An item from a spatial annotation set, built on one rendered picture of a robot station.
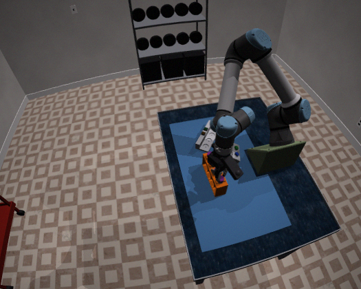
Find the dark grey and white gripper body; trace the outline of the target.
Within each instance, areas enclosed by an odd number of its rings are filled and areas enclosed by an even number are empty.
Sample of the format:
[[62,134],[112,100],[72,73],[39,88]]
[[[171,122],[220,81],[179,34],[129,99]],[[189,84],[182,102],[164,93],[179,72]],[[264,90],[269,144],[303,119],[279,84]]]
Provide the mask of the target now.
[[[221,156],[222,158],[227,158],[230,154],[228,155],[220,155],[215,151],[215,144],[211,144],[211,147],[213,148],[213,151],[208,155],[208,160],[207,163],[210,164],[213,168],[215,167],[216,169],[220,168],[220,172],[222,172],[225,168],[225,166],[223,165],[223,163],[220,160]],[[216,154],[215,154],[216,153]]]

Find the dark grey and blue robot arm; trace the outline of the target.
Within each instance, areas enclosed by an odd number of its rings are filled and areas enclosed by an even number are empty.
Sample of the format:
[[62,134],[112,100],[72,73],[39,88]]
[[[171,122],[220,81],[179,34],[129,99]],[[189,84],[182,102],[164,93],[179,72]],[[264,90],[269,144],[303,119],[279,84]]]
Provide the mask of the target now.
[[[255,119],[254,112],[249,107],[242,107],[233,112],[240,69],[248,59],[260,67],[282,101],[266,109],[270,126],[270,147],[294,143],[289,125],[307,122],[311,116],[309,101],[295,93],[272,56],[271,46],[272,42],[268,34],[255,28],[235,39],[226,52],[217,113],[210,120],[210,128],[216,133],[215,151],[220,155],[228,155],[232,152],[234,139]],[[231,154],[220,160],[234,180],[238,180],[243,175]]]

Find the blue flat work mat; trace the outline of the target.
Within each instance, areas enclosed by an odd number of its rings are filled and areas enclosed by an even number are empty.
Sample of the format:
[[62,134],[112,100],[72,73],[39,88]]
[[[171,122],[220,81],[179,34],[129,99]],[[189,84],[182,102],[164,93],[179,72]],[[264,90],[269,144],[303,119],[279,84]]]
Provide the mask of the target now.
[[209,118],[169,124],[184,186],[202,252],[244,242],[291,226],[268,174],[256,177],[244,150],[254,148],[247,132],[239,145],[243,175],[234,180],[227,172],[228,189],[215,197],[202,165],[203,153],[195,148]]

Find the orange tube rack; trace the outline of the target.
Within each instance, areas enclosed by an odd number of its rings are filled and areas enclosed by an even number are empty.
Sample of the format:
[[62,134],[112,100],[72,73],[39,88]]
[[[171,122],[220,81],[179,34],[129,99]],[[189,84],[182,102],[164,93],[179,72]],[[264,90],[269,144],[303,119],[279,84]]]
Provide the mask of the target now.
[[208,160],[207,153],[203,153],[202,165],[204,167],[204,171],[206,172],[214,196],[217,197],[220,195],[225,195],[228,188],[228,183],[226,182],[225,177],[223,183],[219,184],[216,181],[214,174],[211,172],[211,169],[214,168],[212,168],[211,165],[207,163],[207,160]]

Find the white button housing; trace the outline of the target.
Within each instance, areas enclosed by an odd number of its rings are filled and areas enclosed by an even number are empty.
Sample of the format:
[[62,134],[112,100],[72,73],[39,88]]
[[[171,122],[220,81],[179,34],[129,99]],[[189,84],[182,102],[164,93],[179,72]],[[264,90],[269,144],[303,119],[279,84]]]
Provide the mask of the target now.
[[240,162],[239,145],[234,143],[233,149],[232,149],[232,152],[231,152],[231,156],[235,159],[235,161],[239,165],[239,162]]

